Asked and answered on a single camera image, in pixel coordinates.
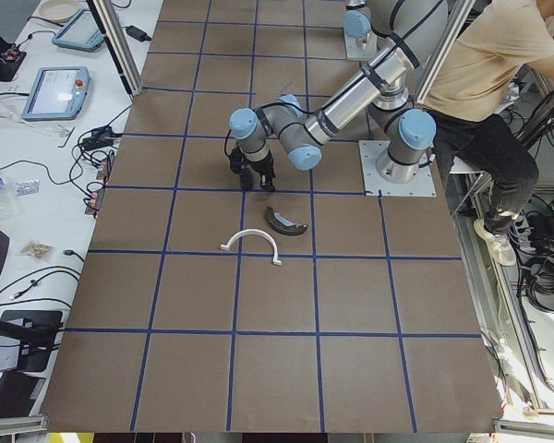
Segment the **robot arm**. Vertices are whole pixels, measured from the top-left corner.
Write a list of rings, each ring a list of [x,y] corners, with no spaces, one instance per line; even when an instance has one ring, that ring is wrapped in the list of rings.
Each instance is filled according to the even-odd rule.
[[[360,48],[377,46],[378,37],[372,29],[371,9],[367,1],[353,0],[345,4],[343,32]]]
[[[296,169],[308,171],[321,161],[321,146],[363,111],[370,112],[390,139],[378,158],[379,174],[402,184],[418,170],[423,151],[433,144],[436,123],[430,114],[410,104],[406,74],[434,52],[447,24],[448,5],[444,1],[369,1],[367,8],[368,16],[347,11],[344,28],[355,38],[372,32],[382,39],[382,45],[322,106],[307,112],[294,95],[286,94],[231,114],[235,147],[226,155],[242,189],[252,188],[252,174],[257,173],[260,188],[274,191],[268,137],[279,140]]]

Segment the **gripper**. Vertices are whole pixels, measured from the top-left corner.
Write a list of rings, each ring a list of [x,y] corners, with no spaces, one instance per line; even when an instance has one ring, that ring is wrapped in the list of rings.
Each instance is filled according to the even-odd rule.
[[[274,159],[272,157],[272,154],[269,153],[267,156],[259,161],[252,161],[250,159],[247,159],[247,162],[251,165],[252,169],[260,175],[260,188],[265,192],[274,192],[275,186],[273,183],[273,179],[275,173],[273,169]]]

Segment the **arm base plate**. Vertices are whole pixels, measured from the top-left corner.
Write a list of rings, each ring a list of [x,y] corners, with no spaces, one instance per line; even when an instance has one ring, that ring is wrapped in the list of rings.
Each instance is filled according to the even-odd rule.
[[[365,195],[367,197],[435,198],[432,172],[425,152],[413,165],[395,163],[387,140],[358,143]]]
[[[377,54],[381,42],[382,39],[373,33],[369,33],[364,39],[344,34],[346,59],[359,62],[369,61]]]

